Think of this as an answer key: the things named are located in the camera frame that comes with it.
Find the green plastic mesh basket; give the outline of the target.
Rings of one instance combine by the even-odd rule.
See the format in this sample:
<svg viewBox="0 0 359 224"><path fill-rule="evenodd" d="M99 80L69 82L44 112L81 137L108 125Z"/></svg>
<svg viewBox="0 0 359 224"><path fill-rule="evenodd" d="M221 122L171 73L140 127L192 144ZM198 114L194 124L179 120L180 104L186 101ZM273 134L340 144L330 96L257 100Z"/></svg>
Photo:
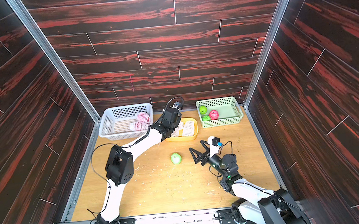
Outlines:
<svg viewBox="0 0 359 224"><path fill-rule="evenodd" d="M219 118L217 120L204 122L201 119L203 115L201 115L198 110L200 106L207 107L207 114L205 115L209 115L211 110L217 110L219 112ZM238 124L243 118L242 110L240 109L240 106L235 97L232 96L200 100L196 102L196 107L202 128Z"/></svg>

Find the white plastic mesh basket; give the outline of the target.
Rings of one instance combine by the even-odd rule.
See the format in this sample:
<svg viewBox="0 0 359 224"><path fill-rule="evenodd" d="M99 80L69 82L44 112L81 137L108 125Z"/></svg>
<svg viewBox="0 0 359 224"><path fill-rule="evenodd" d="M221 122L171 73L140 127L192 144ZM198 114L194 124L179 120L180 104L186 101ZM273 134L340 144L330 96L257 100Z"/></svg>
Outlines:
<svg viewBox="0 0 359 224"><path fill-rule="evenodd" d="M104 111L100 121L99 136L112 141L138 138L147 130L132 131L130 124L137 122L136 115L145 112L153 122L153 109L149 103L131 104L127 106L108 108Z"/></svg>

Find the white foam net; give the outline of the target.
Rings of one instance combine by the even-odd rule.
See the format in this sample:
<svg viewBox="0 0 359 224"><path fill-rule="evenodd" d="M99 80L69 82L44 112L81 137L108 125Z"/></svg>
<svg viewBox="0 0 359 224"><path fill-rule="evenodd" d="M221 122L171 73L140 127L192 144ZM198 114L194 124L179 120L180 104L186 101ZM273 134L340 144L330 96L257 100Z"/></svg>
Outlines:
<svg viewBox="0 0 359 224"><path fill-rule="evenodd" d="M179 123L179 125L177 126L177 128L174 130L174 132L171 134L171 137L179 137L180 136L180 131L183 130L184 127L184 123L181 121Z"/></svg>
<svg viewBox="0 0 359 224"><path fill-rule="evenodd" d="M190 137L190 136L194 136L194 134L195 134L194 121L186 121L186 122L184 122L182 136L183 137Z"/></svg>

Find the left aluminium frame post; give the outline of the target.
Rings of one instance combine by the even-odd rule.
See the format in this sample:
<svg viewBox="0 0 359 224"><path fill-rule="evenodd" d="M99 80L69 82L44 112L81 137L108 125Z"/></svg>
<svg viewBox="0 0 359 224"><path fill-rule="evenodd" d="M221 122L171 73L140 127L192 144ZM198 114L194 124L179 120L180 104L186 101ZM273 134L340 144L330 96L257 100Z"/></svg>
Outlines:
<svg viewBox="0 0 359 224"><path fill-rule="evenodd" d="M40 27L37 25L34 18L31 16L30 12L27 10L25 5L21 0L5 0L7 4L10 6L12 11L16 14L31 36L34 38L35 42L45 53L47 58L50 60L52 65L61 75L63 80L68 84L68 87L72 90L74 95L78 98L82 106L86 109L87 113L93 119L93 121L98 124L100 122L100 115L93 107L86 94L80 88L79 84L74 79L71 72L63 63L62 59L54 50L53 46L48 41L45 34L42 32Z"/></svg>

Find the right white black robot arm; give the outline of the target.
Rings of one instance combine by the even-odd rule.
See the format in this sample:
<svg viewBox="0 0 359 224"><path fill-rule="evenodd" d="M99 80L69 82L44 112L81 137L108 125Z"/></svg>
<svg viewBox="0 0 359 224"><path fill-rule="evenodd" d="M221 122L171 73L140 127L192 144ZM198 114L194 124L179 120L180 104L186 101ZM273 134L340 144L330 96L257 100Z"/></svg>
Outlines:
<svg viewBox="0 0 359 224"><path fill-rule="evenodd" d="M220 138L210 136L200 143L205 149L203 153L189 148L194 162L216 170L217 180L224 191L239 197L231 205L230 217L235 223L312 224L288 191L283 188L268 190L250 183L240 175L235 154L220 157L219 152L225 146Z"/></svg>

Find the aluminium frame post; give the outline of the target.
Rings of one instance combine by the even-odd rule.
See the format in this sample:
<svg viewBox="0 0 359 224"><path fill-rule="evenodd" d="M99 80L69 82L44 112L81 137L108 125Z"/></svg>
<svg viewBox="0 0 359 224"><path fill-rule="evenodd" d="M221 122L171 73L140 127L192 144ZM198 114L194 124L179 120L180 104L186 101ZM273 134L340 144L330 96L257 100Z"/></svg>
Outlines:
<svg viewBox="0 0 359 224"><path fill-rule="evenodd" d="M265 37L265 40L264 40L264 43L263 43L263 46L262 46L262 49L261 49L261 52L260 52L260 55L258 58L258 62L255 67L255 72L251 79L249 90L248 90L246 98L243 102L243 107L246 112L248 112L248 106L252 100L253 93L257 87L258 81L260 79L260 76L261 76L264 66L266 64L268 54L271 50L272 44L276 37L277 31L280 27L280 24L281 24L284 14L285 14L285 11L287 9L288 3L289 3L289 0L278 0L277 7L275 9L275 12L273 13L272 21L269 26L267 35Z"/></svg>
<svg viewBox="0 0 359 224"><path fill-rule="evenodd" d="M34 38L35 42L45 53L47 58L50 60L52 65L61 75L63 80L68 84L68 87L72 90L74 95L78 98L82 106L86 109L87 113L93 119L93 121L98 124L100 122L100 115L93 107L86 94L80 88L79 84L74 79L71 72L63 63L62 59L54 50L53 46L48 41L45 34L42 32L40 27L37 25L34 18L31 16L30 12L27 10L25 5L21 0L5 0L7 4L10 6L12 11L16 14L31 36Z"/></svg>

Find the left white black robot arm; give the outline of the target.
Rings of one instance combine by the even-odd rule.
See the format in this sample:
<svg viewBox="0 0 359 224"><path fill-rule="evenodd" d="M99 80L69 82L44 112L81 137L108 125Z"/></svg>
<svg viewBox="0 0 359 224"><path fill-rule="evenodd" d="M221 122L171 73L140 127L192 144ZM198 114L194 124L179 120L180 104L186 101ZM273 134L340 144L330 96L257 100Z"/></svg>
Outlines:
<svg viewBox="0 0 359 224"><path fill-rule="evenodd" d="M147 133L129 144L113 145L105 166L107 191L96 224L119 224L120 203L124 188L134 175L134 161L165 139L171 137L181 121L182 104L175 102L166 108L157 121L147 128Z"/></svg>

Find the yellow plastic tub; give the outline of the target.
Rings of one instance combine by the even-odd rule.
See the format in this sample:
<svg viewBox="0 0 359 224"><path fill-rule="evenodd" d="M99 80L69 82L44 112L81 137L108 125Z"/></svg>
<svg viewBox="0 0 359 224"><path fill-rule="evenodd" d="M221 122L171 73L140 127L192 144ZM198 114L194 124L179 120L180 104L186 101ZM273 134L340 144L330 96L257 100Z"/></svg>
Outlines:
<svg viewBox="0 0 359 224"><path fill-rule="evenodd" d="M183 137L182 136L182 131L180 131L180 136L179 137L169 137L166 139L166 141L168 142L179 142L179 141L192 141L196 138L197 134L198 134L198 124L197 121L194 118L182 118L181 121L184 123L186 121L194 121L194 125L195 125L195 134L194 136L190 136L190 137Z"/></svg>

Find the right aluminium frame post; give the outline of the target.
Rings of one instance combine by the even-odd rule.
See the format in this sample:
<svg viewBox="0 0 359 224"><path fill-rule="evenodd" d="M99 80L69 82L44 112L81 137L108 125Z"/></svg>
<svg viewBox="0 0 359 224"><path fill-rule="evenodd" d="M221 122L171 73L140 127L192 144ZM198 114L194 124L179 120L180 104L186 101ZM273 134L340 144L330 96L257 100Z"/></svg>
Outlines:
<svg viewBox="0 0 359 224"><path fill-rule="evenodd" d="M285 14L285 11L287 9L288 3L289 3L289 0L278 0L277 7L275 9L275 12L273 13L272 21L269 26L267 35L265 37L265 40L264 40L264 43L263 43L263 46L262 46L262 49L261 49L261 52L260 52L260 55L258 58L258 62L255 67L255 72L251 79L249 90L248 90L246 98L243 102L243 107L246 112L248 112L248 106L252 100L253 93L257 87L258 81L260 79L260 76L261 76L264 66L266 64L268 54L271 50L272 44L276 37L277 31L280 27L280 24L281 24L284 14Z"/></svg>

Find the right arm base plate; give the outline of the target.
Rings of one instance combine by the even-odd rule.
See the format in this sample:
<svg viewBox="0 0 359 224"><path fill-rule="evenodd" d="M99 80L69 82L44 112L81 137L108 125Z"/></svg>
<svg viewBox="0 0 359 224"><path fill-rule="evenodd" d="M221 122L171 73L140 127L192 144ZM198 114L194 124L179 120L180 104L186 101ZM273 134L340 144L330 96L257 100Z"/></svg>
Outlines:
<svg viewBox="0 0 359 224"><path fill-rule="evenodd" d="M252 209L231 207L215 212L214 217L219 224L260 224L263 223L263 217Z"/></svg>

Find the green apple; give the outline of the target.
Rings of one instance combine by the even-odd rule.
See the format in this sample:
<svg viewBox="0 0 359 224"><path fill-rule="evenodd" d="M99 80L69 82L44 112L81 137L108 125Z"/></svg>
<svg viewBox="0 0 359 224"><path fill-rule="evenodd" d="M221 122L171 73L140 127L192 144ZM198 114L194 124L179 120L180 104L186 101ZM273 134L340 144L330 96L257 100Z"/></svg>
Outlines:
<svg viewBox="0 0 359 224"><path fill-rule="evenodd" d="M205 122L205 121L210 121L211 117L210 115L203 115L201 119Z"/></svg>
<svg viewBox="0 0 359 224"><path fill-rule="evenodd" d="M207 114L207 107L205 106L200 106L198 110L201 115Z"/></svg>

